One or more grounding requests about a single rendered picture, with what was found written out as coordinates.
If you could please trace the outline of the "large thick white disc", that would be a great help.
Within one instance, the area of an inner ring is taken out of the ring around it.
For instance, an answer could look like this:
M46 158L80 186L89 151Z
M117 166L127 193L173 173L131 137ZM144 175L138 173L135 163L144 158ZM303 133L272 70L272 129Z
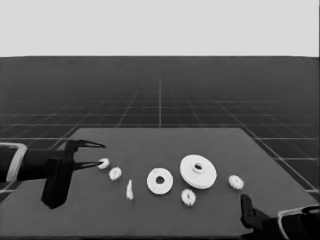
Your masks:
M180 162L180 175L190 186L208 189L217 179L217 170L209 159L198 154L189 154Z

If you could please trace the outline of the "white thin T-shaped piece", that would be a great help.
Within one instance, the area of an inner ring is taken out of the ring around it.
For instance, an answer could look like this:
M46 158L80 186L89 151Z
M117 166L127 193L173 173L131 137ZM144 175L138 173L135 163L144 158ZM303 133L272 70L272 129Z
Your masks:
M127 188L126 188L126 197L129 200L133 200L133 198L134 198L131 179L129 180Z

